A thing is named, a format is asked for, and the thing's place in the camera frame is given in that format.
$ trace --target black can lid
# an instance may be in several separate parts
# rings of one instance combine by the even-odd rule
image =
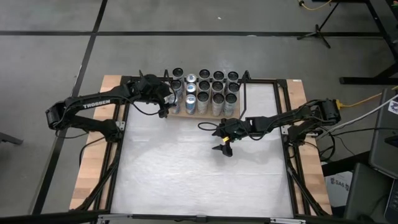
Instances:
[[[210,88],[210,83],[208,81],[202,81],[199,83],[199,88],[201,90],[208,90]]]
[[[213,101],[215,103],[222,103],[222,102],[224,102],[224,96],[221,93],[216,93],[213,96]]]
[[[227,101],[228,103],[235,103],[236,100],[237,100],[237,97],[235,96],[235,94],[232,94],[232,93],[226,95],[226,97],[225,97],[225,101]]]
[[[239,75],[236,72],[229,72],[228,78],[232,81],[235,81],[239,78]]]
[[[210,76],[210,72],[209,72],[209,70],[207,70],[207,69],[202,69],[202,70],[200,70],[200,72],[199,72],[199,76],[200,76],[201,78],[208,78],[208,77]]]
[[[181,81],[180,80],[173,80],[171,82],[171,86],[174,90],[178,90],[181,87]]]
[[[216,80],[222,80],[224,79],[224,73],[221,71],[217,71],[213,74],[213,78]]]
[[[182,76],[183,73],[184,73],[184,71],[182,70],[182,68],[173,69],[173,75],[175,77],[180,77],[180,76]]]
[[[224,86],[223,86],[223,84],[221,82],[213,82],[213,84],[211,86],[216,91],[220,91],[220,90],[222,90],[224,88]]]
[[[199,101],[205,102],[205,101],[207,101],[208,99],[209,99],[209,94],[207,94],[206,92],[200,92],[200,93],[198,94],[198,100],[199,100]]]
[[[236,93],[236,92],[239,91],[239,85],[238,85],[237,83],[230,83],[230,84],[228,85],[228,89],[229,89],[231,92]]]

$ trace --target white cable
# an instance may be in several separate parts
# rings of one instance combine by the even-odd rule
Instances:
[[[395,99],[395,98],[397,98],[397,97],[398,97],[398,95],[392,97],[390,100],[387,100],[387,101],[384,102],[382,105],[378,106],[377,108],[374,108],[372,111],[370,111],[370,112],[368,112],[368,113],[366,113],[366,114],[364,114],[364,115],[362,115],[362,116],[360,116],[360,117],[358,117],[358,118],[355,118],[355,119],[353,119],[353,120],[351,120],[351,121],[345,122],[344,124],[341,124],[341,125],[336,126],[336,127],[332,128],[332,129],[329,129],[329,131],[326,132],[325,134],[331,133],[332,131],[334,131],[334,130],[336,130],[336,129],[338,129],[338,128],[341,128],[341,127],[343,127],[343,126],[352,124],[352,123],[354,123],[354,122],[357,121],[357,120],[360,120],[360,119],[362,119],[362,118],[364,118],[364,117],[366,117],[366,116],[369,116],[370,114],[373,114],[374,112],[378,111],[380,108],[382,108],[382,107],[385,106],[386,104],[390,103],[390,101],[392,101],[393,99]]]

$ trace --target tripod stand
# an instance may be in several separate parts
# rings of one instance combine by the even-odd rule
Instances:
[[[333,7],[333,9],[331,10],[331,12],[329,13],[328,17],[326,17],[325,21],[322,22],[322,25],[319,26],[318,24],[315,25],[315,32],[309,33],[309,34],[305,34],[301,37],[298,37],[297,40],[301,40],[303,38],[306,37],[317,37],[317,38],[321,38],[323,40],[323,42],[325,43],[325,45],[330,49],[330,44],[325,40],[325,38],[323,37],[322,33],[321,33],[321,29],[322,27],[326,24],[326,22],[328,21],[329,17],[331,16],[331,14],[333,13],[333,11],[335,11],[336,7],[339,5],[339,1],[336,3],[336,5]]]

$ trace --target cans group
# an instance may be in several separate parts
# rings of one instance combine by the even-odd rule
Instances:
[[[180,103],[184,101],[187,114],[195,114],[196,110],[198,114],[206,114],[211,103],[213,116],[221,113],[225,116],[233,115],[239,92],[239,75],[236,72],[229,72],[225,77],[223,72],[216,71],[212,82],[211,73],[207,69],[200,70],[198,76],[189,74],[184,77],[181,68],[175,68],[172,74],[170,86],[177,96],[177,104],[170,108],[171,113],[179,113]],[[174,96],[170,96],[168,101],[172,104]]]

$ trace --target wooden board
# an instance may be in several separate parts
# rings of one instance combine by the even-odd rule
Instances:
[[[101,91],[108,91],[112,87],[120,84],[120,75],[105,75],[101,86]],[[303,83],[301,80],[287,80],[287,85],[289,89],[289,98],[292,105],[292,109],[298,108],[300,105],[307,102],[305,97]],[[282,89],[280,88],[280,97],[282,103],[282,109],[285,111],[285,100],[283,98]],[[106,105],[97,107],[94,113],[94,119],[104,120],[111,119],[113,116],[114,105]],[[119,119],[123,113],[123,108],[119,113]],[[100,138],[99,133],[90,133],[87,142]],[[316,142],[314,138],[306,138],[307,142]],[[79,206],[84,199],[90,194],[95,185],[98,183],[100,178],[101,166],[104,159],[106,142],[99,141],[96,144],[90,145],[86,148],[81,162],[79,174],[76,180],[75,190],[72,195],[72,201],[70,208],[76,208]],[[310,145],[300,146],[300,155],[302,160],[302,167],[305,177],[305,185],[311,192],[315,200],[322,206],[322,208],[331,214],[331,208],[328,198],[328,193],[326,191],[326,185],[323,178],[322,167],[319,160],[318,150]],[[303,202],[301,194],[297,186],[295,186],[298,211],[303,214]],[[100,208],[104,208],[104,202],[106,200],[106,193],[108,192],[108,185],[105,186],[103,190],[103,196],[100,203]]]
[[[236,101],[235,104],[235,110],[232,116],[225,116],[223,112],[219,116],[213,116],[213,110],[212,110],[212,104],[209,102],[207,106],[207,112],[205,114],[199,114],[198,109],[196,108],[195,114],[188,114],[187,111],[185,110],[185,101],[180,102],[180,112],[178,114],[173,114],[169,113],[169,116],[176,116],[176,117],[182,117],[182,118],[201,118],[201,119],[221,119],[221,118],[239,118],[240,116],[240,97],[239,94],[237,95],[238,100]]]

